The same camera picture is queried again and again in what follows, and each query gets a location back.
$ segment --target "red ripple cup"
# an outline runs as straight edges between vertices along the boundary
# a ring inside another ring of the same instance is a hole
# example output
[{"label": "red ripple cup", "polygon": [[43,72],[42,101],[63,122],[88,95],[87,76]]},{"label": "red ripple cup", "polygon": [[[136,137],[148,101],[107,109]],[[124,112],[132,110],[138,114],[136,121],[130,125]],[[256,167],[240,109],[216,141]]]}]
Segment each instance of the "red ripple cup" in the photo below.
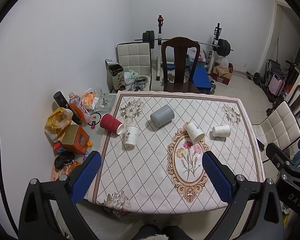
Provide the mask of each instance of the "red ripple cup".
[{"label": "red ripple cup", "polygon": [[101,117],[100,127],[119,135],[122,133],[124,125],[111,114],[106,113]]}]

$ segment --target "gray cup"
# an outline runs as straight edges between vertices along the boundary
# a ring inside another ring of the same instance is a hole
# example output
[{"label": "gray cup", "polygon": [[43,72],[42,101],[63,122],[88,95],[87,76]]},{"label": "gray cup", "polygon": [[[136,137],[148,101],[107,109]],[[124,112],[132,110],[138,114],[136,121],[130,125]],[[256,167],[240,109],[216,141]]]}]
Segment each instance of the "gray cup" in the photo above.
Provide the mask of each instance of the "gray cup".
[{"label": "gray cup", "polygon": [[170,106],[165,105],[153,112],[150,118],[156,127],[160,127],[174,118],[174,112]]}]

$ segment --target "barbell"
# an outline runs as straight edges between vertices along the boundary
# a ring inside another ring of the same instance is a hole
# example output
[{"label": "barbell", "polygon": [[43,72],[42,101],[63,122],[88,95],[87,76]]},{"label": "barbell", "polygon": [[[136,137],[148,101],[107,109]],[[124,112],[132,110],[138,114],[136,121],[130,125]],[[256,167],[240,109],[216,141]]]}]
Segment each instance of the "barbell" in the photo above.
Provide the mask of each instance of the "barbell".
[{"label": "barbell", "polygon": [[[135,41],[142,41],[142,42],[149,42],[150,43],[150,48],[154,49],[154,41],[168,41],[170,39],[156,39],[154,37],[154,31],[146,31],[145,33],[142,34],[142,39],[137,39]],[[210,44],[210,43],[203,43],[203,42],[198,42],[199,44],[204,44],[204,45],[210,45],[215,47],[215,51],[219,56],[226,57],[230,54],[230,51],[233,51],[231,49],[230,43],[227,40],[223,39],[218,39],[218,44]]]}]

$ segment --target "luggage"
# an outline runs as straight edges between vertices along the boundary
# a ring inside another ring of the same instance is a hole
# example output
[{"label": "luggage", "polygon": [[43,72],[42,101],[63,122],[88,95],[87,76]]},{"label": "luggage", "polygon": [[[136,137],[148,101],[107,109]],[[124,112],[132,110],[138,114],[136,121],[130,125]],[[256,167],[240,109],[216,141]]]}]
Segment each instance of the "luggage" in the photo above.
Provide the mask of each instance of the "luggage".
[{"label": "luggage", "polygon": [[274,96],[277,97],[281,94],[283,87],[284,87],[284,80],[281,77],[279,77],[277,74],[274,74],[269,83],[269,91]]}]

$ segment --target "dark wooden chair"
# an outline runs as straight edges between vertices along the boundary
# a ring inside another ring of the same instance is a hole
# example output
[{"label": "dark wooden chair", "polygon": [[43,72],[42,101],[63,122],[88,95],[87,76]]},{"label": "dark wooden chair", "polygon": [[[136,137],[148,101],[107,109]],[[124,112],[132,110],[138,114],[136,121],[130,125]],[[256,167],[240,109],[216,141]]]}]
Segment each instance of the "dark wooden chair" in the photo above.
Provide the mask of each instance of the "dark wooden chair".
[{"label": "dark wooden chair", "polygon": [[[167,69],[167,57],[166,48],[172,47],[174,50],[174,65],[175,65],[175,77],[174,83],[168,82],[168,69]],[[184,82],[185,70],[186,70],[186,56],[188,48],[195,47],[197,52],[195,54],[194,62],[189,75],[189,81]],[[200,54],[200,44],[192,41],[191,39],[184,37],[175,37],[162,43],[162,67],[163,67],[163,91],[166,92],[183,92],[183,93],[197,93],[200,91],[192,84],[192,78],[195,67],[198,62]]]},{"label": "dark wooden chair", "polygon": [[[296,98],[296,100],[294,100],[293,103],[290,104],[291,101],[292,101],[292,99],[293,99],[293,97],[294,97],[294,95],[296,94],[297,90],[300,90],[300,85],[297,85],[296,89],[294,90],[292,96],[290,97],[290,99],[288,101],[288,105],[290,105],[290,108],[291,108],[291,110],[293,112],[296,111],[300,107],[300,94],[298,95],[298,97]],[[295,115],[295,117],[298,118],[299,115],[300,115],[300,110],[296,114],[294,114],[294,115]]]}]

